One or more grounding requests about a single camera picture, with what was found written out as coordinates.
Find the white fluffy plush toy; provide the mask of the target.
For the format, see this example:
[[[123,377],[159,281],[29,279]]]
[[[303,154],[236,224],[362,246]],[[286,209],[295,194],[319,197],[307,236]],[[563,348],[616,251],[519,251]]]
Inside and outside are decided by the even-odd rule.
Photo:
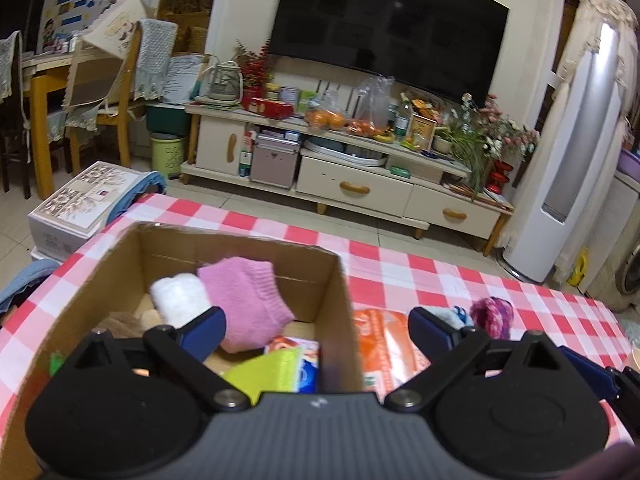
[[[204,284],[192,273],[155,281],[150,296],[163,320],[175,328],[185,326],[212,306]]]

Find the yellow green cleaning pad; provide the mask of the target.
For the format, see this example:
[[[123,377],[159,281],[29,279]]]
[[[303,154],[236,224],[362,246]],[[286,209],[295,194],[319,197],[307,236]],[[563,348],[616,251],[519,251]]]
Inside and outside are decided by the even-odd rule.
[[[296,350],[282,350],[256,356],[222,374],[222,378],[245,393],[250,404],[255,405],[263,393],[296,393]]]

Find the wooden chair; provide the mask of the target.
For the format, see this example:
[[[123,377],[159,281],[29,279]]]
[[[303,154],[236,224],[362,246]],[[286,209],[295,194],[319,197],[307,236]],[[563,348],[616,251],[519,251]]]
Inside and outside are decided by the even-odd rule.
[[[163,97],[178,26],[155,18],[88,28],[79,39],[63,107],[72,171],[80,171],[80,134],[113,126],[119,160],[130,165],[129,123],[142,101]]]

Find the white standing air conditioner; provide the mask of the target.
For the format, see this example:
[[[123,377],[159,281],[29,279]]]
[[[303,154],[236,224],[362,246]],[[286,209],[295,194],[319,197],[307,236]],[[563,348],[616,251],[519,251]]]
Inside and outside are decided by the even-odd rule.
[[[502,264],[522,281],[563,281],[604,204],[637,80],[638,20],[623,0],[579,0],[538,148],[501,235]]]

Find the green waste bin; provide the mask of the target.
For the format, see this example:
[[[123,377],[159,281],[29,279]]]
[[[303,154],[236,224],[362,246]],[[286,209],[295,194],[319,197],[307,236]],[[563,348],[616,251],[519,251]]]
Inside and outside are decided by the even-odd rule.
[[[168,179],[178,177],[186,160],[186,137],[151,132],[150,140],[152,169]]]

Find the framed picture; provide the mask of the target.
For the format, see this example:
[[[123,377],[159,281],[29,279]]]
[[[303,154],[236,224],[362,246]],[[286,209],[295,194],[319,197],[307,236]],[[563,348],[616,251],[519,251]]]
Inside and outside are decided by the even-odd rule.
[[[414,152],[429,150],[432,146],[436,126],[437,122],[433,118],[413,114],[406,133],[406,141],[410,150]]]

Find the purple plastic basin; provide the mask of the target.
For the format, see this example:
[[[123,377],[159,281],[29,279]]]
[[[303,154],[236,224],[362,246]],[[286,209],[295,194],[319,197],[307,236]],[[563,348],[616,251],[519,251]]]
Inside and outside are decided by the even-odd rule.
[[[631,151],[621,150],[617,170],[640,182],[640,157]]]

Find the red white checkered tablecloth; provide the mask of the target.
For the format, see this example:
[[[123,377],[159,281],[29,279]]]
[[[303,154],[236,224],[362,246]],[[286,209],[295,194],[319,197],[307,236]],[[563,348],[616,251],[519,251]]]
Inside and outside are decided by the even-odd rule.
[[[596,300],[190,200],[151,194],[70,256],[2,327],[2,422],[10,420],[22,382],[53,322],[120,233],[136,222],[194,226],[326,248],[341,257],[352,305],[357,309],[407,312],[418,304],[467,308],[477,299],[495,296],[509,300],[514,307],[515,336],[541,328],[557,344],[615,368],[623,368],[632,352],[614,314]]]

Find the red candle holder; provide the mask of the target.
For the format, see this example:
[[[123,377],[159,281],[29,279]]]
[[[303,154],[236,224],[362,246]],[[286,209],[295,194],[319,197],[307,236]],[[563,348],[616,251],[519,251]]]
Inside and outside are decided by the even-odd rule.
[[[513,170],[513,166],[503,160],[495,160],[489,171],[486,190],[498,195],[502,194],[504,186],[510,182],[509,174]]]

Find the orange snack packet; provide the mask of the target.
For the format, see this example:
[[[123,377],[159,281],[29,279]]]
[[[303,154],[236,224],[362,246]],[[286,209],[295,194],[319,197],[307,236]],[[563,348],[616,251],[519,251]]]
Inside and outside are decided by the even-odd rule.
[[[364,388],[380,400],[430,366],[409,337],[408,315],[362,309],[352,316],[358,334]]]

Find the flower bouquet in vase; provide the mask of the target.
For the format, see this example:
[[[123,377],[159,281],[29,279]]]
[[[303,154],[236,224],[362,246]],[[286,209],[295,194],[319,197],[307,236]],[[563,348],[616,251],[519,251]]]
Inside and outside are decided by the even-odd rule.
[[[540,140],[539,131],[504,114],[493,94],[477,105],[465,92],[461,103],[440,117],[444,135],[452,143],[451,155],[471,170],[468,185],[477,193],[484,190],[494,162],[523,159],[533,154]]]

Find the purple knitted hat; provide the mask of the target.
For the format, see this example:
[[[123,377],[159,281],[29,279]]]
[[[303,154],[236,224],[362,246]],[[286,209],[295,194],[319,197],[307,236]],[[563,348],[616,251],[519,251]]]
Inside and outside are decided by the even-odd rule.
[[[487,297],[472,304],[470,317],[474,325],[494,339],[509,339],[514,321],[514,309],[510,301]]]

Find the bag of oranges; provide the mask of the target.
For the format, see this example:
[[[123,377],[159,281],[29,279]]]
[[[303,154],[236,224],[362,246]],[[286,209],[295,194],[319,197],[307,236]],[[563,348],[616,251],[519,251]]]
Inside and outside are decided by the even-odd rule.
[[[308,103],[305,120],[311,128],[326,130],[342,130],[347,122],[345,114],[338,107],[318,101]]]

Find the bear plush strawberry hat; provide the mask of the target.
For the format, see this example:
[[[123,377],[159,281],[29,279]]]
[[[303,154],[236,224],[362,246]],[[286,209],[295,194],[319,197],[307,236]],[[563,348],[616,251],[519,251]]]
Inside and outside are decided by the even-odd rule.
[[[96,300],[90,314],[91,328],[105,328],[115,338],[138,338],[146,330],[166,322],[148,292]]]

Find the pink cloth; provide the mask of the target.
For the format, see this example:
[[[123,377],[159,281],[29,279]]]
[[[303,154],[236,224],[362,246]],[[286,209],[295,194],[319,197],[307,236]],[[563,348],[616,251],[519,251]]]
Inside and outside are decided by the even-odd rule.
[[[201,266],[196,274],[209,302],[226,316],[221,348],[227,353],[264,348],[295,320],[279,292],[270,261],[225,258]]]

